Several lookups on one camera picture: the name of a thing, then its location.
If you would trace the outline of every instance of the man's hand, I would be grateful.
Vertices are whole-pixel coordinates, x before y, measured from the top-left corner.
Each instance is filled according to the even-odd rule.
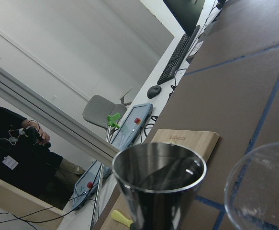
[[[43,130],[39,130],[38,133],[40,137],[43,139],[42,141],[38,141],[40,145],[44,145],[49,142],[50,136],[46,132],[44,132]]]
[[[43,129],[39,126],[38,123],[36,123],[34,121],[29,121],[28,119],[22,121],[22,123],[21,123],[22,128],[27,128],[28,126],[35,127],[36,130],[38,131],[40,137],[42,138],[42,140],[38,140],[38,143],[40,145],[44,145],[49,142],[50,136],[46,132],[43,131]]]

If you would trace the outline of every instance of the cable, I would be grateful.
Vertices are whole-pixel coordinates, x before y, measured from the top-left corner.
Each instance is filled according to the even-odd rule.
[[[139,128],[139,134],[140,134],[140,144],[143,142],[143,137],[141,136],[141,132],[143,131],[143,128]]]
[[[37,123],[38,128],[37,128],[37,127],[36,127],[36,128],[37,128],[37,132],[39,132],[39,130],[40,130],[40,125],[39,125],[39,123],[38,123],[37,121],[35,121],[35,120],[29,120],[27,126],[29,126],[29,123],[30,123],[31,121],[34,121],[35,123]]]
[[[214,1],[213,5],[212,5],[212,9],[211,9],[210,13],[208,14],[208,16],[207,16],[207,18],[206,18],[206,20],[205,20],[204,26],[207,26],[207,25],[206,25],[206,22],[207,22],[209,16],[210,16],[210,14],[212,13],[213,9],[216,8],[215,3],[216,3],[216,0]]]
[[[149,123],[149,124],[146,124],[146,125],[145,125],[145,127],[144,127],[145,137],[147,137],[147,136],[148,136],[148,135],[147,135],[147,133],[146,133],[146,131],[145,131],[146,129],[148,129],[148,128],[147,128],[147,126],[148,126],[148,125],[152,125],[152,126],[153,126],[154,124]]]
[[[110,138],[110,141],[109,141],[109,143],[111,142],[111,140],[112,140],[112,137],[113,137],[113,135],[114,135],[114,132],[116,132],[118,130],[118,128],[114,128],[114,130],[112,131],[112,134],[111,134],[111,138]]]
[[[16,145],[16,142],[12,143],[10,140],[8,140],[6,138],[2,138],[2,140],[7,140],[11,145]]]
[[[12,214],[12,215],[13,215],[15,218],[17,218],[18,220],[21,220],[21,221],[27,223],[28,225],[32,226],[35,230],[37,230],[37,228],[34,227],[34,226],[33,226],[32,224],[30,224],[29,222],[26,222],[24,219],[20,219],[20,218],[16,217],[14,214]]]
[[[79,197],[79,196],[74,197],[74,198],[70,199],[69,201],[74,200],[74,199],[76,199],[76,198],[78,198],[78,197]],[[38,212],[42,212],[42,211],[51,209],[51,208],[53,208],[53,207],[54,207],[54,206],[51,206],[51,207],[48,207],[48,208],[44,208],[44,209],[41,209],[41,210],[39,210],[39,211],[36,211],[36,212],[30,213],[30,214],[28,214],[28,215],[25,215],[25,216],[22,216],[22,217],[18,217],[18,218],[24,218],[24,217],[33,215],[33,214],[35,214],[35,213],[38,213]],[[0,224],[5,223],[5,222],[14,221],[14,220],[17,220],[17,218],[15,218],[15,219],[10,219],[10,220],[5,220],[5,221],[1,221]]]
[[[176,87],[177,87],[176,74],[177,74],[177,72],[180,71],[180,70],[187,70],[187,69],[177,69],[177,70],[174,72],[174,84],[175,84],[175,85],[171,85],[171,86],[170,86],[170,87],[172,88],[172,92],[169,94],[168,100],[169,100],[169,98],[171,97],[172,93],[174,92],[174,90],[175,90]]]
[[[9,135],[10,135],[10,137],[13,138],[13,136],[11,135],[11,132],[12,132],[12,131],[14,131],[14,130],[12,130],[12,129],[9,130]]]
[[[92,190],[94,187],[97,186],[97,185],[95,184],[95,182],[96,182],[96,178],[97,178],[97,176],[98,176],[100,170],[101,170],[101,164],[100,164],[100,166],[99,166],[99,169],[98,169],[98,171],[97,171],[97,174],[96,174],[96,176],[95,176],[95,179],[94,179],[93,182],[92,182],[92,187],[89,189],[88,192],[84,193],[85,196],[86,196],[86,198],[87,198],[87,196],[90,194],[91,190]]]
[[[104,177],[103,180],[106,180],[107,178],[110,177],[110,175],[112,175],[113,173],[111,172],[108,176]]]
[[[95,176],[95,179],[93,180],[93,184],[95,183],[96,179],[97,179],[97,176],[98,176],[99,172],[97,172],[96,176]],[[72,211],[74,211],[77,207],[75,207],[74,209],[72,209],[71,211],[67,212],[66,214],[60,216],[60,217],[56,217],[56,218],[53,218],[53,219],[49,219],[49,220],[44,220],[44,221],[29,221],[29,220],[26,220],[26,222],[30,222],[30,223],[46,223],[46,222],[50,222],[52,220],[56,220],[56,219],[59,219],[59,218],[62,218],[66,215],[68,215],[69,213],[71,213]]]
[[[31,152],[38,157],[39,159],[41,159],[46,165],[54,168],[55,170],[57,170],[58,172],[60,172],[71,184],[72,186],[74,186],[74,183],[62,172],[60,171],[57,167],[54,167],[53,165],[51,165],[50,163],[46,162],[43,158],[41,158],[41,156],[39,156],[33,149],[31,149]]]
[[[158,116],[151,116],[152,121],[156,121],[158,119]]]
[[[151,129],[151,128],[153,128],[153,127],[148,127],[148,128],[146,128],[146,129]]]

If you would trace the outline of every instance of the black shirt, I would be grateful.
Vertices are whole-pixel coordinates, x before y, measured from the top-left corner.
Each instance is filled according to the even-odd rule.
[[[0,138],[9,138],[9,130],[21,128],[23,116],[0,107]],[[3,160],[10,156],[18,165],[12,170]],[[0,139],[0,179],[33,195],[39,195],[53,179],[62,157],[43,145],[27,143],[19,137],[16,145]]]

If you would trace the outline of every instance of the table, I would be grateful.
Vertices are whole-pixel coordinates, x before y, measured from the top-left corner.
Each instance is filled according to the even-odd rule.
[[[233,230],[223,206],[229,172],[253,148],[279,141],[278,2],[226,3],[145,142],[160,128],[220,135],[181,230]]]

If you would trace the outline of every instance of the person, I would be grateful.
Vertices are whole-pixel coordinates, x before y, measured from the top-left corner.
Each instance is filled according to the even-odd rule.
[[[36,144],[26,135],[8,141],[12,130],[27,127],[38,131]],[[63,209],[84,170],[45,147],[49,140],[37,122],[0,107],[0,179]]]

